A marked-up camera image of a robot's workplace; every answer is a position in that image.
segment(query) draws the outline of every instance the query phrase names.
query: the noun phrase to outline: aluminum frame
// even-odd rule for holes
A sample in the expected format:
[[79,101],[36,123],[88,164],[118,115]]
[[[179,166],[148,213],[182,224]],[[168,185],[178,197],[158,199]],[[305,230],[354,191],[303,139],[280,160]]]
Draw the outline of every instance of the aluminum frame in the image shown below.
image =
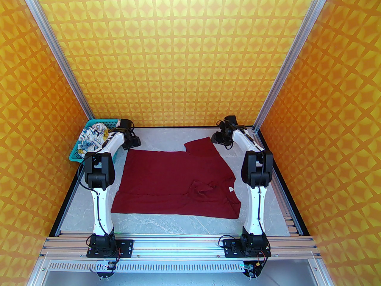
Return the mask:
[[74,73],[68,63],[68,60],[65,57],[65,54],[57,40],[56,35],[53,32],[53,29],[50,26],[48,19],[45,16],[45,13],[41,7],[41,4],[38,0],[25,0],[27,6],[30,9],[35,21],[37,22],[38,27],[41,30],[42,35],[44,36],[50,50],[52,51],[54,57],[57,60],[58,65],[60,66],[63,74],[65,75],[68,84],[74,92],[76,99],[81,105],[83,111],[85,112],[87,118],[94,119],[94,113],[90,108],[89,103],[87,102],[85,96],[83,95],[82,89],[79,86],[78,81],[76,80]]
[[299,56],[303,45],[305,44],[307,37],[311,33],[312,27],[315,24],[318,16],[320,15],[321,10],[327,0],[312,0],[305,17],[301,23],[301,26],[296,33],[294,41],[291,44],[291,47],[286,55],[285,60],[283,61],[282,66],[274,80],[274,83],[271,86],[271,89],[263,103],[263,106],[254,122],[253,129],[257,133],[261,128],[265,118],[267,117],[272,105],[275,102],[288,74],[290,73],[296,59]]
[[[42,285],[49,271],[107,272],[108,260],[86,258],[87,233],[66,232],[48,237],[28,285]],[[118,239],[133,239],[130,259],[121,259],[115,272],[242,272],[244,260],[227,259],[217,245],[219,235],[117,234]],[[312,237],[268,237],[273,257],[269,261],[307,259],[317,284],[330,286],[320,253]]]

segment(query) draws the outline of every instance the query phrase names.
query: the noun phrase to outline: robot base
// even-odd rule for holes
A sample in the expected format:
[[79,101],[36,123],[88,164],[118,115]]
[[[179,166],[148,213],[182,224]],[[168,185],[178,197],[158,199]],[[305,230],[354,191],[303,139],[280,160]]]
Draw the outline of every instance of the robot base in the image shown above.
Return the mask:
[[120,249],[121,259],[131,258],[133,245],[133,240],[116,240],[113,232],[109,236],[93,234],[86,257],[116,258]]
[[237,257],[270,257],[271,251],[266,235],[254,235],[242,228],[239,240],[223,240],[223,248],[226,258]]

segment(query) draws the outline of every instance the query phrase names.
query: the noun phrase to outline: yellow geometric wallpaper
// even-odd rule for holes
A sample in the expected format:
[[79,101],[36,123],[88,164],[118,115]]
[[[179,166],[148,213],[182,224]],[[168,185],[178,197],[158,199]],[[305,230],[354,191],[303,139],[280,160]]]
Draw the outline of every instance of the yellow geometric wallpaper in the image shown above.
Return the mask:
[[0,284],[25,285],[86,117],[24,0],[0,0]]
[[381,0],[328,0],[261,128],[337,285],[381,285]]
[[253,124],[311,0],[39,0],[97,118]]

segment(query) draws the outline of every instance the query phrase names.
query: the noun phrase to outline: wire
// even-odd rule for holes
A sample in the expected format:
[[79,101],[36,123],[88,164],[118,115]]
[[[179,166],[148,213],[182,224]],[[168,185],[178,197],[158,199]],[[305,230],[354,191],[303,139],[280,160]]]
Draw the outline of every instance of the wire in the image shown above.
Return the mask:
[[263,255],[263,262],[266,260],[266,256],[264,255],[264,252],[261,250],[262,252],[262,255]]
[[232,123],[231,121],[227,120],[227,119],[223,119],[225,122],[229,123],[230,125],[232,125],[235,129],[241,131],[242,133],[244,133],[242,130],[244,129],[247,129],[246,126],[243,126],[243,125],[236,125],[234,123]]
[[118,256],[115,259],[115,264],[114,264],[114,267],[111,271],[111,274],[113,274],[114,270],[117,268],[117,263],[119,263],[119,261],[120,261],[120,255],[121,255],[120,254],[120,247],[118,247]]
[[254,147],[260,151],[261,153],[263,153],[264,150],[261,150],[255,143],[254,143],[254,140],[252,137],[250,137],[243,129],[239,129],[240,132],[242,132],[242,134],[250,141],[253,143]]
[[[94,191],[94,192],[97,194],[97,195],[96,195],[96,206],[97,206],[97,214],[98,214],[98,223],[99,223],[99,226],[101,227],[103,233],[109,238],[110,242],[113,242],[114,246],[116,247],[116,246],[117,246],[117,244],[116,244],[116,240],[115,240],[115,239],[113,240],[113,239],[111,238],[110,234],[107,233],[107,232],[103,229],[103,227],[102,227],[101,219],[100,219],[100,217],[99,217],[99,193],[98,193],[97,191],[95,191],[94,189],[93,189],[92,191]],[[115,251],[112,252],[110,255],[107,255],[107,256],[104,256],[104,257],[110,257],[110,256],[113,256],[114,254],[115,254]]]
[[76,177],[77,177],[77,179],[78,179],[78,183],[79,183],[80,185],[82,185],[82,187],[83,187],[84,189],[87,189],[88,191],[92,191],[91,188],[87,188],[87,187],[85,187],[85,186],[82,184],[82,182],[81,182],[81,178],[79,177],[79,170],[80,170],[82,164],[84,163],[84,161],[85,161],[87,158],[89,158],[89,157],[90,157],[90,156],[86,157],[86,154],[85,154],[85,157],[83,158],[82,162],[79,164],[79,166],[78,166],[78,168],[77,168],[77,170],[76,170]]
[[236,240],[235,237],[233,237],[233,236],[231,236],[231,235],[229,235],[229,234],[224,234],[224,235],[221,236],[221,237],[219,238],[219,240],[218,240],[218,246],[219,246],[220,248],[226,248],[226,247],[224,247],[224,246],[219,245],[219,242],[221,241],[221,238],[222,238],[222,237],[231,237],[233,240]]
[[[270,242],[268,241],[268,239],[267,239],[267,245],[268,245],[268,250],[271,251],[271,245],[270,245]],[[262,269],[263,269],[263,267],[266,265],[267,260],[268,260],[268,257],[267,257],[267,258],[265,259],[265,261],[263,262]]]
[[263,228],[262,228],[262,224],[261,224],[261,220],[260,220],[260,212],[261,212],[261,187],[260,186],[258,187],[258,190],[259,190],[259,195],[260,195],[260,201],[258,203],[258,223],[260,224],[262,233],[264,233]]
[[90,244],[88,244],[87,241],[90,239],[91,236],[92,236],[92,234],[89,237],[87,237],[87,240],[86,240],[86,246],[88,246],[88,247],[90,247]]
[[219,127],[219,124],[218,124],[218,122],[221,122],[221,121],[224,121],[224,120],[218,120],[218,121],[216,122],[216,126],[218,126],[218,127]]

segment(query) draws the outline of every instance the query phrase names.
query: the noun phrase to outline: black mounting plate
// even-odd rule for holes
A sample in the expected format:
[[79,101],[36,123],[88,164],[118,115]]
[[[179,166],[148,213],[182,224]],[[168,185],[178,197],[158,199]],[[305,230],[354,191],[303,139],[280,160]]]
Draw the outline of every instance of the black mounting plate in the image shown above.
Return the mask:
[[[121,259],[130,259],[132,256],[132,250],[134,249],[134,241],[133,240],[115,240],[117,247],[120,248],[120,258]],[[116,258],[117,253],[115,252],[113,255],[109,255],[108,251],[100,251],[97,249],[91,249],[90,247],[87,249],[87,257],[97,257],[97,258]]]
[[[239,257],[239,258],[241,258],[241,257],[247,258],[248,257],[241,252],[242,244],[241,244],[240,240],[233,240],[233,239],[223,240],[222,246],[224,247],[225,257],[227,259],[232,259],[232,258],[237,258],[237,257]],[[262,252],[259,252],[258,256],[259,257],[265,257],[262,254]]]

